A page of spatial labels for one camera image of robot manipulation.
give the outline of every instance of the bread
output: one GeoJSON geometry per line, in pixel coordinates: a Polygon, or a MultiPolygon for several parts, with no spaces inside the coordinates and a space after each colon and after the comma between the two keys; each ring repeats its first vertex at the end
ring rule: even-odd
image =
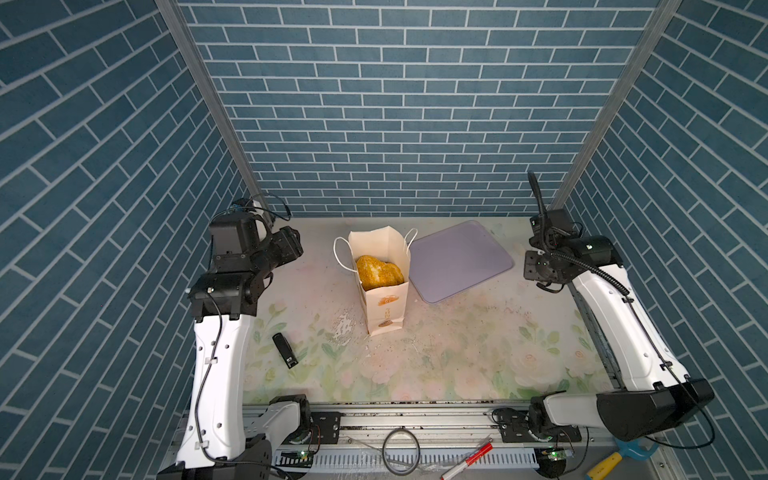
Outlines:
{"type": "Polygon", "coordinates": [[[402,272],[394,263],[363,255],[357,259],[357,273],[360,275],[362,289],[366,292],[381,286],[395,286],[405,283],[402,272]]]}

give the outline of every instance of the printed logo on bag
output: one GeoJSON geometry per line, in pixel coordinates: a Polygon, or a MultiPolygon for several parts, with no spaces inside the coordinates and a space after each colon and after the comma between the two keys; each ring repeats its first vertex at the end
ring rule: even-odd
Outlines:
{"type": "Polygon", "coordinates": [[[397,295],[388,295],[388,296],[385,296],[385,297],[383,297],[381,300],[379,300],[379,306],[384,306],[384,305],[386,305],[387,303],[392,303],[392,302],[394,302],[395,300],[399,300],[399,298],[400,298],[400,297],[399,297],[399,296],[397,296],[397,295]]]}

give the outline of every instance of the white paper bag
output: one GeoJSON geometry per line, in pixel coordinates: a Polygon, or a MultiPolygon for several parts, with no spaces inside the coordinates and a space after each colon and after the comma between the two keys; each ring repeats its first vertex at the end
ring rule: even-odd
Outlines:
{"type": "Polygon", "coordinates": [[[349,232],[349,240],[337,237],[333,241],[333,254],[336,256],[336,261],[339,262],[339,265],[355,273],[362,309],[366,312],[368,333],[371,336],[402,328],[402,321],[406,317],[408,273],[411,268],[411,251],[409,248],[419,231],[413,228],[406,233],[406,237],[411,232],[413,232],[413,238],[407,243],[405,237],[392,227],[379,228],[369,232],[349,232]],[[339,260],[339,255],[336,253],[338,240],[343,240],[349,245],[355,268],[349,268],[339,260]],[[381,286],[366,292],[362,289],[362,282],[356,268],[357,259],[363,255],[370,255],[382,262],[394,263],[402,272],[406,282],[395,286],[381,286]]]}

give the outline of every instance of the blue brick wall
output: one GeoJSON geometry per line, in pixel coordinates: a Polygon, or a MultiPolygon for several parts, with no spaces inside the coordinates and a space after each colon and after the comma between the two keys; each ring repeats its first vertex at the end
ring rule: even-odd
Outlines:
{"type": "Polygon", "coordinates": [[[0,478],[154,475],[242,192],[153,0],[0,2],[0,478]]]}
{"type": "Polygon", "coordinates": [[[183,0],[260,184],[299,215],[551,198],[657,0],[183,0]]]}
{"type": "Polygon", "coordinates": [[[717,443],[678,455],[691,478],[768,475],[766,25],[768,2],[684,0],[568,201],[714,387],[717,443]]]}

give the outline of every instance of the black usb stick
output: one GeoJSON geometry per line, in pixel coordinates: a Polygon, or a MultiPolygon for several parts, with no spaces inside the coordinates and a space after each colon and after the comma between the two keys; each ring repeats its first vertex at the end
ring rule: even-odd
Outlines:
{"type": "Polygon", "coordinates": [[[275,342],[277,351],[280,352],[280,355],[283,356],[283,360],[286,361],[288,369],[292,369],[294,366],[299,365],[299,361],[296,360],[296,357],[293,355],[293,350],[290,348],[288,340],[286,340],[286,337],[284,337],[282,333],[275,333],[272,335],[272,341],[275,342]]]}

